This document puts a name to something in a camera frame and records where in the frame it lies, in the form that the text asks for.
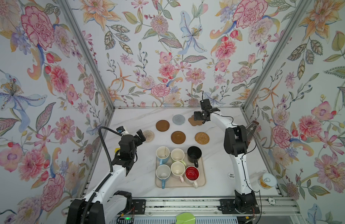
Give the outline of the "multicolour stitched round coaster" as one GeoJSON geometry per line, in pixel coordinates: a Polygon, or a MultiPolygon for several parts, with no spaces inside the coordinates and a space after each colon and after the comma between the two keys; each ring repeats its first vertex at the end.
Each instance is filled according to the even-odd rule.
{"type": "Polygon", "coordinates": [[[143,132],[143,135],[144,135],[144,137],[145,137],[147,143],[148,143],[148,142],[152,142],[152,141],[154,140],[154,138],[155,138],[154,132],[153,132],[153,131],[150,131],[150,130],[144,131],[144,132],[143,132]]]}

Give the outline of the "flower-shaped cork coaster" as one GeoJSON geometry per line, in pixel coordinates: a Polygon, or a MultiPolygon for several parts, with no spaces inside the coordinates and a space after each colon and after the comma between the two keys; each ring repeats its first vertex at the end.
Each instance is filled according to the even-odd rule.
{"type": "Polygon", "coordinates": [[[194,116],[192,115],[189,119],[188,122],[193,126],[201,126],[204,124],[203,120],[194,120],[194,116]]]}

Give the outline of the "round woven rattan coaster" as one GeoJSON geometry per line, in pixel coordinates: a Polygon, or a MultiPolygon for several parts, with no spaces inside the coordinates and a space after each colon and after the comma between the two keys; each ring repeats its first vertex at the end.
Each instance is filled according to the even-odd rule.
{"type": "Polygon", "coordinates": [[[198,143],[198,144],[201,144],[201,145],[206,145],[209,143],[210,141],[210,137],[208,134],[204,133],[204,132],[199,132],[195,135],[195,141],[198,143]]]}

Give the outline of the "round wooden coaster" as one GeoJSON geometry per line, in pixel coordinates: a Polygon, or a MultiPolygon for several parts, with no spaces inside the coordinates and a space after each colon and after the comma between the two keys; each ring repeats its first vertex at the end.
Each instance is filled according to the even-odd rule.
{"type": "Polygon", "coordinates": [[[156,129],[160,132],[165,132],[170,128],[170,123],[167,120],[159,120],[156,123],[156,129]]]}

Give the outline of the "grey-blue woven round coaster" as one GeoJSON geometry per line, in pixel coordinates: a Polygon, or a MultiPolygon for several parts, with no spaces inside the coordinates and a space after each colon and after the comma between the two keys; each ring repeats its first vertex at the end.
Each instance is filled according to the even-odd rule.
{"type": "Polygon", "coordinates": [[[175,124],[175,125],[183,125],[185,122],[186,122],[186,119],[183,115],[181,114],[177,114],[177,115],[174,115],[173,118],[172,118],[172,122],[175,124]]]}

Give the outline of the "ridged brown wooden coaster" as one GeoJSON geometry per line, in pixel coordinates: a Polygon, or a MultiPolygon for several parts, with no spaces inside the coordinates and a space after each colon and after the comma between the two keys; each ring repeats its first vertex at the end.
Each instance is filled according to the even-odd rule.
{"type": "Polygon", "coordinates": [[[171,134],[171,141],[174,144],[183,144],[186,140],[186,135],[182,131],[175,131],[171,134]]]}

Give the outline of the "red and white mug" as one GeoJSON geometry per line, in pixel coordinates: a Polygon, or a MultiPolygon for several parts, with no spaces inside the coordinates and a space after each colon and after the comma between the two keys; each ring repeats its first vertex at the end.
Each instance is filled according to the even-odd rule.
{"type": "Polygon", "coordinates": [[[185,170],[185,179],[197,189],[199,187],[197,181],[200,177],[200,172],[195,166],[189,166],[185,170]]]}

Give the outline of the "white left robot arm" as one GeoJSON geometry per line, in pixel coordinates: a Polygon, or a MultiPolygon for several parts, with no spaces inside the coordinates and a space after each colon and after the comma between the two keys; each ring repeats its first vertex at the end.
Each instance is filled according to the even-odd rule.
{"type": "Polygon", "coordinates": [[[123,126],[116,131],[100,127],[99,137],[109,162],[109,172],[97,187],[82,199],[75,199],[69,206],[67,224],[109,224],[118,216],[133,211],[130,192],[118,190],[121,182],[138,160],[137,147],[146,141],[142,130],[136,135],[129,134],[123,126]],[[107,130],[121,137],[120,149],[112,159],[107,149],[102,130],[107,130]]]}

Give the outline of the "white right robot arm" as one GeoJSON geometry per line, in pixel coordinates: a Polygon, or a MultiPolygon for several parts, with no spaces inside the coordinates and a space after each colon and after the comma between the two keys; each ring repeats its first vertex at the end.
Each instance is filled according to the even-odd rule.
{"type": "Polygon", "coordinates": [[[249,209],[258,208],[256,191],[251,187],[247,171],[247,129],[243,125],[234,124],[227,116],[219,114],[219,111],[218,108],[202,105],[200,112],[194,112],[194,120],[212,121],[224,131],[223,146],[231,158],[236,181],[233,208],[240,214],[247,213],[249,209]]]}

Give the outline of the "blue mug back left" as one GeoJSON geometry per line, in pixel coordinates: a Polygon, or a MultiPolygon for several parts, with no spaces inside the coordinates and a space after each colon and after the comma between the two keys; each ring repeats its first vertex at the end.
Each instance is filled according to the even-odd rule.
{"type": "Polygon", "coordinates": [[[168,147],[161,146],[156,150],[157,165],[166,164],[170,157],[170,150],[168,147]]]}

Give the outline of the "blue mug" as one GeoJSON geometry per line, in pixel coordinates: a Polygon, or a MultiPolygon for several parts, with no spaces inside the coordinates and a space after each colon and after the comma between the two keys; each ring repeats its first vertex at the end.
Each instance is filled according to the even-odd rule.
{"type": "Polygon", "coordinates": [[[159,165],[156,169],[156,177],[161,181],[162,189],[165,189],[166,183],[171,175],[171,169],[168,165],[162,164],[159,165]]]}
{"type": "Polygon", "coordinates": [[[170,157],[170,150],[168,147],[161,146],[156,150],[157,165],[166,164],[170,157]]]}

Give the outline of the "black mug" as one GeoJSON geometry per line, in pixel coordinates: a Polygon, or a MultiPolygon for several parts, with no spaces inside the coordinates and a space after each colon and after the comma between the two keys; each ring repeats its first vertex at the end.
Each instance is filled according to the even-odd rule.
{"type": "Polygon", "coordinates": [[[199,167],[199,159],[202,156],[202,151],[200,150],[199,147],[196,146],[191,146],[187,150],[187,156],[188,156],[188,161],[190,163],[193,163],[196,168],[199,167]]]}

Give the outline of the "blue mug front left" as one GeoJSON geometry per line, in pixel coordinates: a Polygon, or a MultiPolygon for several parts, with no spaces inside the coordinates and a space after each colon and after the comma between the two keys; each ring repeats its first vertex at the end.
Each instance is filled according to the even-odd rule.
{"type": "Polygon", "coordinates": [[[156,169],[156,177],[161,181],[162,189],[165,189],[166,183],[171,175],[171,169],[168,165],[162,164],[159,165],[156,169]]]}

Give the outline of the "brown wooden metronome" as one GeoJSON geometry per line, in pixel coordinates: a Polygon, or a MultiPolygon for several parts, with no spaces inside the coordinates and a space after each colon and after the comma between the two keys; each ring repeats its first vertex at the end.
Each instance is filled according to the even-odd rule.
{"type": "Polygon", "coordinates": [[[247,131],[247,146],[250,145],[250,143],[252,142],[252,140],[255,138],[255,133],[257,131],[257,128],[259,126],[259,122],[257,121],[252,121],[247,127],[246,127],[246,131],[247,131]]]}

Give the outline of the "beige rubber tray mat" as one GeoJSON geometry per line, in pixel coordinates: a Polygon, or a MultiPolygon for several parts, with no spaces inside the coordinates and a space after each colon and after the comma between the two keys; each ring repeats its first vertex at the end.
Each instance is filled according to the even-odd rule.
{"type": "MultiPolygon", "coordinates": [[[[197,168],[199,170],[199,173],[200,173],[200,176],[199,176],[198,180],[196,181],[199,187],[204,186],[207,182],[206,175],[205,175],[204,162],[202,159],[203,158],[200,158],[198,160],[199,167],[197,168]]],[[[187,166],[194,166],[194,163],[190,162],[188,160],[187,153],[185,153],[184,162],[187,164],[187,166]]],[[[159,188],[162,187],[162,181],[158,177],[155,177],[155,185],[159,188]]],[[[170,177],[166,181],[165,188],[167,189],[167,188],[181,188],[181,187],[193,188],[193,184],[189,181],[186,182],[186,180],[184,180],[184,182],[182,183],[180,181],[180,179],[175,178],[171,173],[170,177]]]]}

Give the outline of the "round white sticker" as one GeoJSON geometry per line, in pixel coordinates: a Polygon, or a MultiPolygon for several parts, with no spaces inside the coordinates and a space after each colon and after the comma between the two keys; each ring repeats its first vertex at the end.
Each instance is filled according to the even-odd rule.
{"type": "Polygon", "coordinates": [[[232,172],[229,172],[229,173],[228,173],[228,178],[229,178],[230,180],[234,180],[234,179],[235,179],[235,174],[232,173],[232,172]]]}

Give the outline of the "green round object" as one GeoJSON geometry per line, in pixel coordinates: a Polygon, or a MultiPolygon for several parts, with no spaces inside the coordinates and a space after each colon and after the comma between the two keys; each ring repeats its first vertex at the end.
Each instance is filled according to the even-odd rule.
{"type": "Polygon", "coordinates": [[[175,224],[195,224],[196,217],[189,212],[182,213],[176,216],[175,224]]]}

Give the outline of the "yellow white floral cup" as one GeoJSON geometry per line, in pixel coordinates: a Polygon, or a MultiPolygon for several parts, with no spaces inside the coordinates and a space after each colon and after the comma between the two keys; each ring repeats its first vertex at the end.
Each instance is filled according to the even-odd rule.
{"type": "Polygon", "coordinates": [[[258,178],[258,184],[263,188],[263,189],[271,189],[276,187],[278,181],[277,178],[270,174],[270,173],[264,173],[258,178]]]}

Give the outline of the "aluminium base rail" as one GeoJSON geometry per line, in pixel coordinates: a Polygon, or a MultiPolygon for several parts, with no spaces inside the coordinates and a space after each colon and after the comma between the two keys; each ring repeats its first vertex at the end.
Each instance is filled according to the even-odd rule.
{"type": "Polygon", "coordinates": [[[76,198],[68,211],[68,224],[108,224],[126,215],[162,217],[191,213],[194,216],[251,217],[299,216],[300,210],[291,197],[259,197],[250,205],[238,205],[236,197],[150,197],[133,198],[131,193],[118,191],[103,199],[97,193],[76,198]]]}

